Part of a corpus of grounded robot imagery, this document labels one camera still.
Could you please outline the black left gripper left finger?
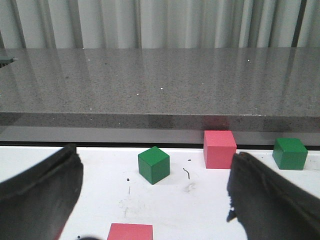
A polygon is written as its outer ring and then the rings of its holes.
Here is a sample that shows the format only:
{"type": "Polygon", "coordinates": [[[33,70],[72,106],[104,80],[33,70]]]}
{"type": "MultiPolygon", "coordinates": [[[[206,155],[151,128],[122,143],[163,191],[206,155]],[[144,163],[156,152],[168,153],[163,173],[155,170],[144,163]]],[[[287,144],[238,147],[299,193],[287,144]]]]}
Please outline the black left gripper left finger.
{"type": "Polygon", "coordinates": [[[57,240],[81,193],[83,164],[68,144],[0,184],[2,240],[57,240]]]}

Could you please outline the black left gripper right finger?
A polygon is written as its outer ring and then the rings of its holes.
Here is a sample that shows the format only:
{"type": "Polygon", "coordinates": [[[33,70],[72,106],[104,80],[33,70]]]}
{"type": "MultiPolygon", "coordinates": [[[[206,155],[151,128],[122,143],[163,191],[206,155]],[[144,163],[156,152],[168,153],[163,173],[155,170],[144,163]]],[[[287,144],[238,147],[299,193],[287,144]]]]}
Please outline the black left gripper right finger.
{"type": "Polygon", "coordinates": [[[249,240],[318,240],[320,200],[247,152],[232,157],[230,210],[249,240]]]}

